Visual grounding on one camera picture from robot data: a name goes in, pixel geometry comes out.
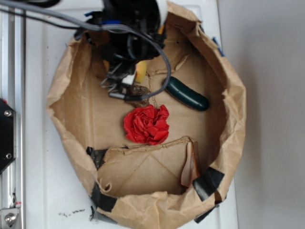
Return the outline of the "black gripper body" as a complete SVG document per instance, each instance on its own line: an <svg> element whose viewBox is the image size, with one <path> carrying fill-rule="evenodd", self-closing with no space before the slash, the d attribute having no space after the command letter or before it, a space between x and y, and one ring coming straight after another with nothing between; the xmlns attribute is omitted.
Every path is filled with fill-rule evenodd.
<svg viewBox="0 0 305 229"><path fill-rule="evenodd" d="M130 69L163 51L165 0L104 0L101 11L91 11L85 16L89 24L107 27L101 34L86 33L92 45L94 68Z"/></svg>

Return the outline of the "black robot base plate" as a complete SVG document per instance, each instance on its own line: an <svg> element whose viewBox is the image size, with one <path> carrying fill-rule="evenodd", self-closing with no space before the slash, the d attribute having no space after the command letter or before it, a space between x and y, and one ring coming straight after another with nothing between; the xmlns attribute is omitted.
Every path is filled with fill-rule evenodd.
<svg viewBox="0 0 305 229"><path fill-rule="evenodd" d="M0 174L16 158L16 112L0 99Z"/></svg>

